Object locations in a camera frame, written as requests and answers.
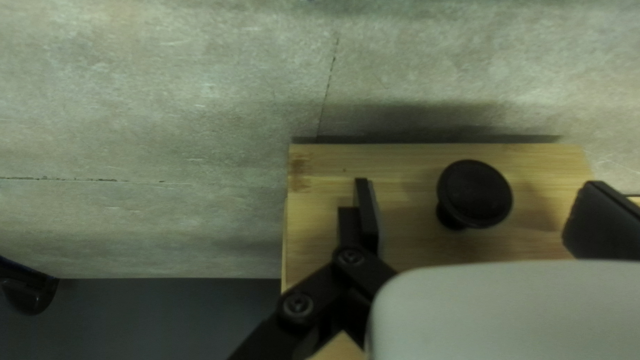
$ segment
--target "black object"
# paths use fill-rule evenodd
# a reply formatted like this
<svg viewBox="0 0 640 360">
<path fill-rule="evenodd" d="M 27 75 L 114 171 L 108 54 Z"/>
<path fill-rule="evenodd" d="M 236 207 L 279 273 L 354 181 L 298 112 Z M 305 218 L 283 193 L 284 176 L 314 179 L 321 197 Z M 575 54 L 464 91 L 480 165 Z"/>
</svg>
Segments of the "black object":
<svg viewBox="0 0 640 360">
<path fill-rule="evenodd" d="M 438 200 L 438 219 L 452 230 L 494 226 L 513 206 L 511 188 L 502 174 L 476 160 L 456 161 L 442 172 Z"/>
<path fill-rule="evenodd" d="M 276 311 L 230 360 L 302 360 L 344 330 L 364 348 L 371 302 L 396 272 L 378 257 L 380 230 L 371 182 L 356 179 L 354 204 L 338 208 L 332 261 L 285 292 Z"/>
<path fill-rule="evenodd" d="M 562 237 L 579 259 L 640 260 L 640 208 L 607 183 L 587 181 Z"/>
<path fill-rule="evenodd" d="M 37 315 L 53 300 L 59 280 L 0 256 L 0 287 L 9 303 L 25 315 Z"/>
</svg>

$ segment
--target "black mount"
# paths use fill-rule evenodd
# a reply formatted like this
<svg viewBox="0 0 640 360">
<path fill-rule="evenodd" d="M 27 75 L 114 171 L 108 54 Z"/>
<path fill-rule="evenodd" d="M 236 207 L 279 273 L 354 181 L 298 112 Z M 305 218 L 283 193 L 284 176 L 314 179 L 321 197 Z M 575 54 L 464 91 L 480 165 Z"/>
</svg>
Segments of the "black mount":
<svg viewBox="0 0 640 360">
<path fill-rule="evenodd" d="M 302 360 L 340 331 L 364 348 L 375 294 L 396 271 L 378 257 L 380 229 L 371 182 L 355 180 L 354 206 L 338 208 L 332 261 L 280 296 L 276 311 L 229 360 Z"/>
<path fill-rule="evenodd" d="M 56 294 L 59 280 L 0 256 L 0 288 L 7 301 L 25 315 L 44 311 Z"/>
</svg>

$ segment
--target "black knob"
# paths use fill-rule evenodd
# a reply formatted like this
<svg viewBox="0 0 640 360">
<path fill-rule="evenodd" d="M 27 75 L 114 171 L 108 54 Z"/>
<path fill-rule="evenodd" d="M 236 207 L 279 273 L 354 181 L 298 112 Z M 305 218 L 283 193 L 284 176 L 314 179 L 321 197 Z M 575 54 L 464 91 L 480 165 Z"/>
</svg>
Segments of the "black knob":
<svg viewBox="0 0 640 360">
<path fill-rule="evenodd" d="M 513 207 L 511 188 L 504 176 L 476 160 L 456 161 L 442 172 L 438 200 L 438 219 L 452 230 L 494 226 Z"/>
</svg>

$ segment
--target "wood grain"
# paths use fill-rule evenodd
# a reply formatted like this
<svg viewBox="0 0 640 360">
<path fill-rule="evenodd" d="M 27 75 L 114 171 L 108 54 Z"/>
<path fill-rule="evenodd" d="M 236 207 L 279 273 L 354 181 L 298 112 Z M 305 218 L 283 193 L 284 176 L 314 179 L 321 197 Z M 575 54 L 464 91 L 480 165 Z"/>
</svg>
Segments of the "wood grain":
<svg viewBox="0 0 640 360">
<path fill-rule="evenodd" d="M 462 159 L 484 161 L 509 181 L 514 208 L 491 229 L 454 232 L 436 219 L 435 186 Z M 397 271 L 485 261 L 570 258 L 560 233 L 577 190 L 592 179 L 579 146 L 561 144 L 292 145 L 283 244 L 283 290 L 330 259 L 338 206 L 369 178 L 383 225 L 383 259 Z M 361 359 L 345 335 L 314 359 Z"/>
</svg>

